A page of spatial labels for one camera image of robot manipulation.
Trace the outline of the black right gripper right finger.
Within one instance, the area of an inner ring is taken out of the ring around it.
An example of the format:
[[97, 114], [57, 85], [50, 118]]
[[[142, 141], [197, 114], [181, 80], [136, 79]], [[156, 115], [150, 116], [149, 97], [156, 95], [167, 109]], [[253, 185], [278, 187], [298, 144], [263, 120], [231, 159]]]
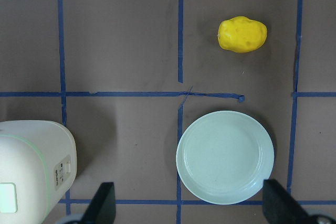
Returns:
[[262, 189], [263, 214], [268, 223], [304, 223], [308, 213], [275, 179], [265, 179]]

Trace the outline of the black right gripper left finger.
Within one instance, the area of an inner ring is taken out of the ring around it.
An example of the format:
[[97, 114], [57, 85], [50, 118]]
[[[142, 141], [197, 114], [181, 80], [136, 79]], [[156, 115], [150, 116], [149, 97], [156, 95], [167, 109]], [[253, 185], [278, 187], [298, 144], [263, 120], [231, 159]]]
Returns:
[[113, 182], [102, 183], [81, 218], [81, 223], [114, 223], [116, 197]]

